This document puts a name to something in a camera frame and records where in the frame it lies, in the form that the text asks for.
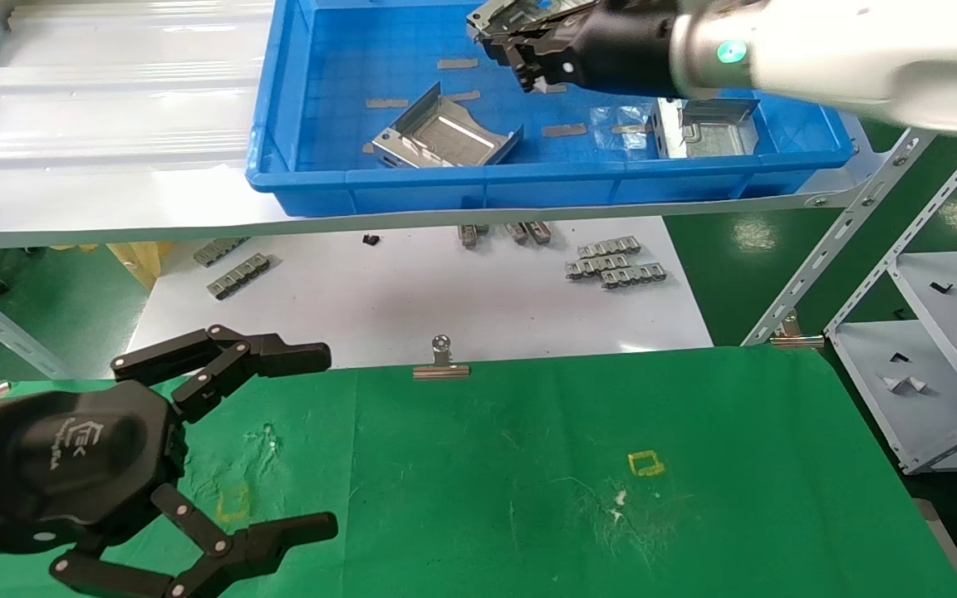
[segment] metal clip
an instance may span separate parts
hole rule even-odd
[[[434,348],[434,364],[414,367],[413,380],[452,380],[469,377],[471,366],[453,364],[449,345],[451,345],[449,338],[444,334],[434,337],[434,340],[430,342],[430,347]]]
[[[527,227],[524,227],[523,223],[505,223],[504,227],[508,230],[508,234],[512,235],[513,241],[519,245],[527,245],[531,236],[527,234]]]
[[[460,245],[467,249],[475,249],[479,243],[479,231],[474,224],[460,224],[456,227],[456,235],[460,237]]]
[[[548,224],[542,222],[542,220],[533,220],[530,223],[523,223],[524,227],[527,227],[529,233],[534,238],[534,242],[538,245],[548,245],[548,242],[552,241],[552,231],[548,230]]]

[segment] green floor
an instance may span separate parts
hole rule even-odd
[[[878,149],[897,136],[884,126],[867,132]],[[934,141],[802,299],[798,311],[805,332],[820,332],[956,166],[957,140]],[[744,338],[835,217],[829,209],[795,209],[667,218],[715,345],[736,345]],[[910,250],[957,250],[957,192]],[[0,277],[12,285],[0,300],[4,313],[87,378],[104,377],[110,357],[128,345],[147,296],[104,248],[94,253],[45,251],[36,257],[0,251]],[[899,292],[885,280],[866,296],[853,319],[889,319],[901,307],[905,303]],[[835,356],[829,359],[839,367]],[[3,350],[0,378],[38,375]],[[850,382],[847,386],[858,400]],[[957,541],[957,473],[915,476],[905,483],[912,495],[934,501]]]

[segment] sheet metal part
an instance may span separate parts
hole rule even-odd
[[[406,107],[409,100],[400,98],[368,98],[365,100],[365,106],[368,107]]]
[[[650,133],[652,132],[652,124],[646,122],[644,125],[615,125],[612,126],[611,132],[616,135]]]
[[[504,159],[522,136],[521,125],[508,135],[483,129],[435,83],[371,143],[375,154],[396,168],[483,166]]]
[[[586,260],[575,260],[563,265],[567,277],[571,280],[580,280],[583,277],[594,277],[604,270],[616,270],[630,267],[630,259],[622,253],[589,257]]]
[[[479,231],[474,224],[460,224],[456,227],[456,235],[460,238],[460,245],[467,249],[475,249],[479,245]]]
[[[231,272],[225,273],[222,277],[218,277],[216,281],[213,281],[212,284],[209,284],[209,286],[205,288],[208,288],[210,295],[213,295],[213,297],[216,297],[219,301],[223,301],[228,295],[232,295],[233,292],[238,291],[239,288],[245,287],[250,281],[255,279],[255,277],[261,276],[271,265],[272,262],[268,257],[265,257],[265,255],[261,253],[256,253],[253,257],[250,257],[249,260],[232,268]]]
[[[418,365],[413,368],[414,380],[452,380],[467,378],[471,375],[471,366],[453,363],[453,353],[449,351],[452,343],[444,334],[434,337],[430,347],[434,350],[433,365]]]
[[[552,241],[552,230],[542,220],[532,220],[529,223],[523,223],[523,226],[527,227],[527,231],[531,233],[534,242],[538,245],[548,245]]]
[[[198,251],[194,251],[194,261],[208,268],[216,262],[223,260],[224,255],[234,251],[239,245],[249,241],[248,236],[235,236],[235,238],[217,238]]]
[[[454,102],[466,102],[468,100],[477,100],[478,98],[481,98],[481,97],[482,97],[482,91],[479,91],[479,90],[464,91],[464,92],[460,92],[460,94],[448,94],[445,96],[445,98],[448,98],[449,100],[452,100]]]
[[[601,287],[630,287],[634,284],[667,280],[667,272],[658,264],[645,264],[601,272]]]
[[[759,141],[755,99],[658,99],[653,105],[652,128],[665,145],[661,158],[710,155],[751,155]]]
[[[574,135],[585,135],[587,129],[585,122],[577,122],[574,125],[549,125],[542,128],[542,135],[546,137],[570,137]]]
[[[581,7],[591,0],[490,0],[467,16],[468,37],[481,42],[494,33],[504,33],[524,24],[554,15],[568,8]]]
[[[623,238],[608,239],[608,241],[599,241],[582,245],[578,247],[578,257],[600,257],[601,255],[611,255],[614,253],[626,253],[633,255],[641,251],[641,243],[637,242],[634,235],[623,236]]]
[[[475,68],[478,65],[478,58],[445,58],[438,61],[439,69]]]
[[[513,241],[519,245],[527,245],[531,235],[528,234],[527,227],[523,226],[523,223],[505,223],[504,227],[508,230],[508,234],[512,235]]]

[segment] white shelf bracket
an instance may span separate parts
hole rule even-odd
[[[847,298],[847,302],[840,307],[837,314],[825,325],[823,332],[827,334],[827,336],[834,331],[837,326],[840,326],[840,322],[843,322],[844,319],[848,317],[848,314],[851,314],[851,310],[855,309],[855,305],[859,302],[859,299],[862,299],[862,296],[866,295],[867,291],[870,291],[870,287],[873,287],[877,279],[880,279],[882,273],[888,269],[889,264],[896,260],[896,257],[899,257],[900,253],[903,253],[907,249],[907,243],[915,237],[918,231],[922,230],[925,223],[930,221],[930,218],[937,212],[937,209],[950,197],[950,193],[955,190],[955,187],[957,187],[957,168],[954,173],[950,174],[950,177],[947,177],[945,184],[941,185],[939,192],[937,192],[937,194],[933,196],[933,199],[922,209],[922,213],[920,213],[918,218],[912,220],[907,230],[903,231],[900,238],[896,239],[896,242],[892,245],[892,249],[889,249],[888,253],[885,253],[885,256],[881,258],[881,261],[870,270],[869,275],[866,275],[866,279],[862,280],[862,283],[855,289],[855,292]]]
[[[935,139],[935,133],[921,129],[907,129],[896,146],[890,152],[890,158],[885,160],[877,173],[866,181],[861,192],[840,212],[836,220],[812,252],[807,255],[793,277],[789,279],[785,288],[774,298],[764,312],[763,317],[753,326],[748,336],[741,341],[742,346],[766,343],[774,330],[778,328],[789,310],[794,309],[802,296],[812,287],[814,281],[825,272],[829,262],[834,260],[837,253],[847,245],[851,236],[862,226],[874,209],[881,205],[881,201],[896,186],[908,168],[914,165],[918,156],[930,146]]]

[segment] metal connector strip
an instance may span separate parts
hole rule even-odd
[[[467,249],[475,249],[479,245],[479,231],[474,224],[460,224],[456,227],[456,234],[460,237],[460,245]]]
[[[542,220],[529,221],[529,223],[523,223],[523,226],[527,227],[534,238],[534,242],[538,245],[548,245],[552,241],[552,230]]]
[[[194,261],[208,268],[216,262],[223,260],[224,255],[234,251],[239,245],[249,241],[248,236],[236,236],[235,238],[217,238],[198,251],[194,251]]]
[[[601,255],[611,255],[614,253],[626,253],[633,255],[641,251],[641,243],[637,242],[634,235],[624,236],[623,238],[608,239],[589,243],[578,247],[578,257],[601,257]]]
[[[667,272],[665,272],[660,264],[630,266],[628,268],[601,272],[601,287],[604,288],[629,287],[633,284],[661,282],[664,280],[667,280]]]
[[[630,267],[630,259],[622,253],[614,255],[601,255],[601,257],[589,257],[586,260],[575,260],[567,262],[563,268],[567,270],[567,277],[571,280],[582,279],[583,277],[594,277],[604,270],[616,270],[619,268]]]
[[[505,223],[504,227],[505,230],[508,230],[508,234],[512,235],[513,241],[519,243],[519,245],[527,245],[531,235],[527,234],[527,227],[524,227],[523,223]]]
[[[223,301],[228,295],[238,291],[239,288],[245,287],[255,277],[261,276],[271,265],[272,262],[268,257],[261,253],[255,254],[254,257],[250,257],[249,260],[233,268],[231,272],[218,277],[216,281],[205,288],[208,288],[209,294],[216,297],[218,301]]]

